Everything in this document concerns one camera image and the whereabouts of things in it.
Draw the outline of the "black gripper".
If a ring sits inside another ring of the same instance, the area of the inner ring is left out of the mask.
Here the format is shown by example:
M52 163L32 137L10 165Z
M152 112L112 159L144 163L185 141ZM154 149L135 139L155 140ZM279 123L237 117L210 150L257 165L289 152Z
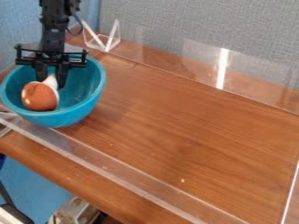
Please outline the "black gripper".
M15 63L35 67L36 80L48 77L47 66L56 67L59 88L64 88L70 67L87 65L86 50L67 52L64 48L66 31L71 17L79 20L82 0L40 0L42 40L39 43L18 44Z

